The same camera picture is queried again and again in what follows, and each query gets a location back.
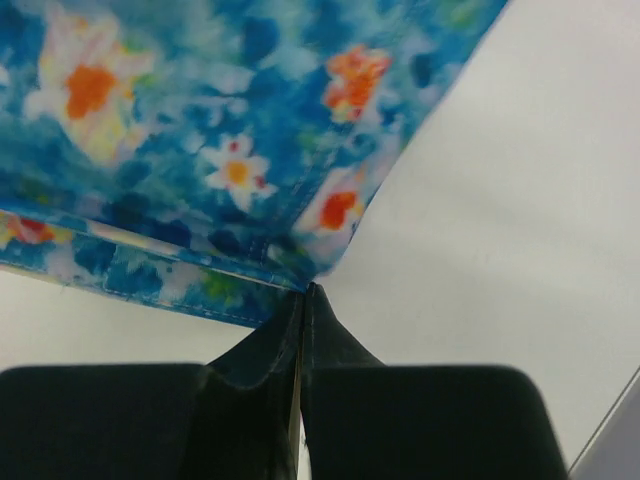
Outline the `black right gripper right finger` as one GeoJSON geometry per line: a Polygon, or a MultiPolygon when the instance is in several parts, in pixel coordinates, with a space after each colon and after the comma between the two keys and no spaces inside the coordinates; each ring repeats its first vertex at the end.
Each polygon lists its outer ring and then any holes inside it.
{"type": "Polygon", "coordinates": [[[564,479],[543,399],[499,365],[389,366],[304,300],[301,409],[315,479],[564,479]]]}

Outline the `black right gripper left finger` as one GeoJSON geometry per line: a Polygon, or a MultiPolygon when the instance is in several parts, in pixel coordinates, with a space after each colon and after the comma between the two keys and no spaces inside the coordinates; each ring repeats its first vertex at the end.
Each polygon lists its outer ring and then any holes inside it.
{"type": "Polygon", "coordinates": [[[15,367],[1,375],[5,479],[293,479],[304,299],[207,364],[15,367]]]}

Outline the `blue floral skirt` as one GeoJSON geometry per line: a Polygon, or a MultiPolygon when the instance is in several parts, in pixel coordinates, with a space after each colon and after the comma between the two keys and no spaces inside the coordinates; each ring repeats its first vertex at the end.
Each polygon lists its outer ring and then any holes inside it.
{"type": "Polygon", "coordinates": [[[5,1],[1,264],[255,327],[332,270],[502,1],[5,1]]]}

